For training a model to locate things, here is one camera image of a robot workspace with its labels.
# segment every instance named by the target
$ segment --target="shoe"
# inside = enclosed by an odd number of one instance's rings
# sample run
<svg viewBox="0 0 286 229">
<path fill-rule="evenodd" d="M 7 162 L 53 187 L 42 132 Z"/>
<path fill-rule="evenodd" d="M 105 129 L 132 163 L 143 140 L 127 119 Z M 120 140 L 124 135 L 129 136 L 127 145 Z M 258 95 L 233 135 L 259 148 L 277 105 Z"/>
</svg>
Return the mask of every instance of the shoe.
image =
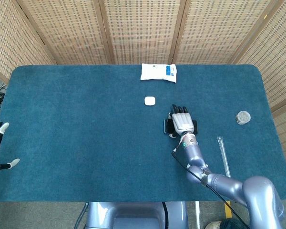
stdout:
<svg viewBox="0 0 286 229">
<path fill-rule="evenodd" d="M 221 221 L 211 222 L 204 229 L 219 229 Z"/>
</svg>

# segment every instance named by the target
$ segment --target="robotic hand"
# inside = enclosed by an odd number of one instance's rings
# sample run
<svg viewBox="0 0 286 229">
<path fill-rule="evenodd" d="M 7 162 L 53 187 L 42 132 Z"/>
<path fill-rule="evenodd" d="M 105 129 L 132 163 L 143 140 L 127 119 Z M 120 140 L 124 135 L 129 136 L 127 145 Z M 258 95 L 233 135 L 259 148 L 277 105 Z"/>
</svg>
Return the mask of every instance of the robotic hand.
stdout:
<svg viewBox="0 0 286 229">
<path fill-rule="evenodd" d="M 273 183 L 266 177 L 250 177 L 244 183 L 221 174 L 210 171 L 204 162 L 200 148 L 193 134 L 195 128 L 192 118 L 186 107 L 177 107 L 173 104 L 174 114 L 169 113 L 173 120 L 174 132 L 170 137 L 181 136 L 179 145 L 184 148 L 187 158 L 187 178 L 195 183 L 212 189 L 217 194 L 228 197 L 248 208 L 251 229 L 281 229 L 280 221 L 284 218 L 284 206 Z"/>
<path fill-rule="evenodd" d="M 169 118 L 173 119 L 175 132 L 182 136 L 185 133 L 194 132 L 194 124 L 191 118 L 191 115 L 188 113 L 187 108 L 177 107 L 173 104 L 174 114 L 169 113 Z"/>
</svg>

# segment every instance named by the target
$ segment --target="blue carpet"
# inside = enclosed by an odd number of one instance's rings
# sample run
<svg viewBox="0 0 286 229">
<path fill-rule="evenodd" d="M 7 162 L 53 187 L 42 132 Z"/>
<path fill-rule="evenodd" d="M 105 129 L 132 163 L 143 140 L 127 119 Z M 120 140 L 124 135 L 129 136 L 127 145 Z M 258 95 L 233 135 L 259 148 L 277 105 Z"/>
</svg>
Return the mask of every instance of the blue carpet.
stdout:
<svg viewBox="0 0 286 229">
<path fill-rule="evenodd" d="M 140 65 L 23 66 L 14 70 L 0 120 L 9 122 L 0 163 L 0 201 L 218 200 L 191 184 L 163 134 L 172 104 L 198 121 L 209 168 L 266 176 L 286 198 L 286 163 L 259 71 L 251 65 L 178 65 L 177 83 L 140 81 Z M 155 96 L 155 106 L 144 98 Z M 246 110 L 251 121 L 238 125 Z"/>
</svg>

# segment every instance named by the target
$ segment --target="white bag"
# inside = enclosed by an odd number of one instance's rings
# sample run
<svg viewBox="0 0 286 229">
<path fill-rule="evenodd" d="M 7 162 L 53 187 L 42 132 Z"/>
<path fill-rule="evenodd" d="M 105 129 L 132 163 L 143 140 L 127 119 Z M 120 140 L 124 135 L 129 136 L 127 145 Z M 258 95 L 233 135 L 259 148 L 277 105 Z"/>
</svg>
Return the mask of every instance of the white bag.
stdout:
<svg viewBox="0 0 286 229">
<path fill-rule="evenodd" d="M 168 80 L 177 82 L 177 68 L 175 64 L 142 64 L 141 80 Z"/>
</svg>

